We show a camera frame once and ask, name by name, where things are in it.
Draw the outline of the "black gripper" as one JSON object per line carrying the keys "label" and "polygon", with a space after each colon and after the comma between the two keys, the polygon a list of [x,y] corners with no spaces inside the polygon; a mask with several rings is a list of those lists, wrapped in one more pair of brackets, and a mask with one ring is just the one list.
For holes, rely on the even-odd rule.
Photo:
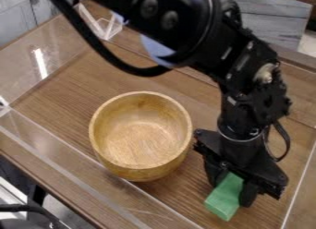
{"label": "black gripper", "polygon": [[262,136],[230,139],[219,131],[198,128],[194,139],[194,150],[202,156],[210,185],[216,187],[228,173],[243,179],[239,193],[242,207],[251,206],[258,194],[281,198],[289,177],[267,155]]}

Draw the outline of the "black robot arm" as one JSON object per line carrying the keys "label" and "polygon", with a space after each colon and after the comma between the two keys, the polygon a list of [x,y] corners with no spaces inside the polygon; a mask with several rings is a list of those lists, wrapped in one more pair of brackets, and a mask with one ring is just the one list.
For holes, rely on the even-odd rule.
{"label": "black robot arm", "polygon": [[127,64],[102,45],[66,0],[49,0],[98,56],[139,77],[156,77],[188,66],[216,83],[220,113],[214,131],[195,132],[208,182],[227,174],[242,179],[238,203],[251,206],[258,195],[279,198],[289,177],[267,147],[270,132],[283,129],[291,100],[275,50],[244,26],[232,0],[90,0],[137,32],[153,66]]}

